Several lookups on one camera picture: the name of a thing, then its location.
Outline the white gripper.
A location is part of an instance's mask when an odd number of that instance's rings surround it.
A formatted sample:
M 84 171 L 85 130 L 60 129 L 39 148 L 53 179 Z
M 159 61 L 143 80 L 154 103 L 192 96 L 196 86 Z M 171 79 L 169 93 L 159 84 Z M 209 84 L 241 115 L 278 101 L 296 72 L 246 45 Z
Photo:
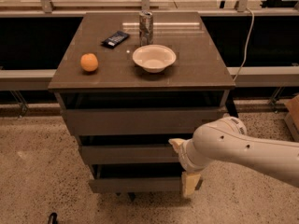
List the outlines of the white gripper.
M 184 140 L 181 138 L 172 138 L 168 143 L 178 154 L 178 159 L 185 171 L 181 175 L 182 194 L 189 197 L 195 192 L 195 188 L 200 180 L 200 172 L 204 169 L 202 155 L 195 149 L 192 139 Z

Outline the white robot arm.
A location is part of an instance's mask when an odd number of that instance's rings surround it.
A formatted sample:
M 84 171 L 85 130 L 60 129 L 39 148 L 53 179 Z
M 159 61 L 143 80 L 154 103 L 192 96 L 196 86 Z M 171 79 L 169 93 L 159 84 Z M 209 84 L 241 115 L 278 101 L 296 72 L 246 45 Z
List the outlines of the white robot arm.
M 299 144 L 248 136 L 244 123 L 235 117 L 206 123 L 195 130 L 192 138 L 172 138 L 169 144 L 183 168 L 185 197 L 195 192 L 200 172 L 213 161 L 239 164 L 299 187 Z

